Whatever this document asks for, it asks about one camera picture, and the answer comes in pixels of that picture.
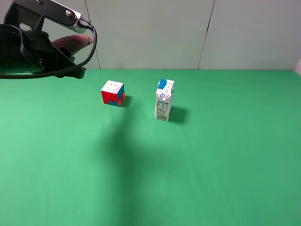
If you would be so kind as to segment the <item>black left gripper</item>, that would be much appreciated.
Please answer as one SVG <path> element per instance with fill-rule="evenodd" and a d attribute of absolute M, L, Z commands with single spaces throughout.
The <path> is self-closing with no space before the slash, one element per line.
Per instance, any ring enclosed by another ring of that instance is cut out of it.
<path fill-rule="evenodd" d="M 67 50 L 53 46 L 43 27 L 24 30 L 20 25 L 0 25 L 1 73 L 48 73 L 75 65 Z M 56 77 L 82 79 L 85 71 L 81 67 Z"/>

